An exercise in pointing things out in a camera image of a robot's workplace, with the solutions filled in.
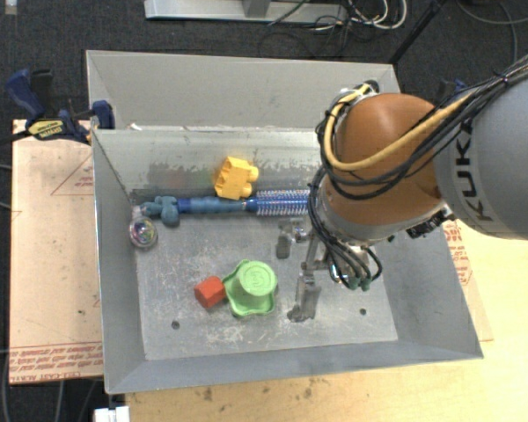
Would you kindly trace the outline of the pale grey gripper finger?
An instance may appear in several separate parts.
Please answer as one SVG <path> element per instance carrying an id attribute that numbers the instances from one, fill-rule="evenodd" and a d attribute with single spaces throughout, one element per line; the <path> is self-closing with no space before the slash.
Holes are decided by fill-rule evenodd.
<path id="1" fill-rule="evenodd" d="M 279 235 L 275 247 L 275 254 L 278 259 L 289 258 L 294 244 L 308 241 L 309 233 L 305 219 L 281 219 L 278 223 L 278 229 Z"/>
<path id="2" fill-rule="evenodd" d="M 293 323 L 314 319 L 321 290 L 313 277 L 300 275 L 297 278 L 295 303 L 288 312 L 288 319 Z"/>

